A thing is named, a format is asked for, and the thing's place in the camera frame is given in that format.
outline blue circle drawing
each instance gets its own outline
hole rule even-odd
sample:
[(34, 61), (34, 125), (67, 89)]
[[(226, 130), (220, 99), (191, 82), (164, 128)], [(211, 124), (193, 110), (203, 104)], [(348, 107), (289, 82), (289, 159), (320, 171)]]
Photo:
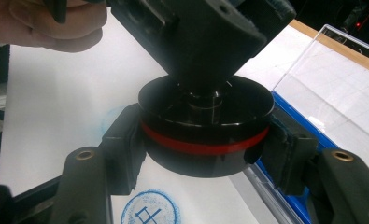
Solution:
[(121, 224), (180, 224), (178, 207), (166, 193), (149, 189), (140, 192), (123, 209)]

